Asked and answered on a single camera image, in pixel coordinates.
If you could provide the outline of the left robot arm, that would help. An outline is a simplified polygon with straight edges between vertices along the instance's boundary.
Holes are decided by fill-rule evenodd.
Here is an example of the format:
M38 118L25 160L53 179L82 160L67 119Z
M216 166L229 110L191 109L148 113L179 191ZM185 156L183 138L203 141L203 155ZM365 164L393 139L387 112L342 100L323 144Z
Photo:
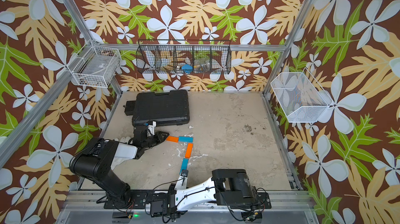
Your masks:
M139 159L146 150L163 143L168 137L167 132L151 134L148 129L135 131L134 137L125 142L93 137L71 159L69 169L102 188L114 204L127 207L133 202L131 188L113 172L113 161L117 158Z

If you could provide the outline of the teal block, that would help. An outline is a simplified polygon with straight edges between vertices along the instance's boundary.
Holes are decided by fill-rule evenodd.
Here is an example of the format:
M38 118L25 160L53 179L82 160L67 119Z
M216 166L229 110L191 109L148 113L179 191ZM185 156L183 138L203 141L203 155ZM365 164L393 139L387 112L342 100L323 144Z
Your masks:
M193 143L193 138L192 138L192 137L183 137L183 136L180 136L180 137L178 138L178 141L179 141L179 142L184 142L184 143Z
M187 158L184 158L182 160L182 164L181 164L181 168L180 168L180 173L182 173L183 170L187 170L188 169L188 163L189 160Z

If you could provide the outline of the orange block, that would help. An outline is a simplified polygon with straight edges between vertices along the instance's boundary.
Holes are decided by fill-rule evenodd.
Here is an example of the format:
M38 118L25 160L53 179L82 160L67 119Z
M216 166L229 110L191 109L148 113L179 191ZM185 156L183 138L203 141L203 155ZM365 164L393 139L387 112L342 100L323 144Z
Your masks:
M177 142L179 142L179 138L178 137L174 137L174 136L168 136L166 138L166 141L177 143Z
M189 143L186 147L186 152L184 156L186 159L189 159L191 157L192 150L193 150L193 143Z

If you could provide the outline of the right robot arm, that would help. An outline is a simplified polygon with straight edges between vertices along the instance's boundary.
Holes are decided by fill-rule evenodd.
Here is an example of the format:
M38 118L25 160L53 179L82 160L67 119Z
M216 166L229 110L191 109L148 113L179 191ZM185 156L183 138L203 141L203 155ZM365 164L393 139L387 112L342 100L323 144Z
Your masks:
M253 186L244 169L216 169L206 181L187 187L189 171L184 169L170 183L166 193L152 191L144 202L150 207L151 217L163 222L175 222L192 208L211 204L226 207L231 216L239 221L254 221L271 208L268 193Z

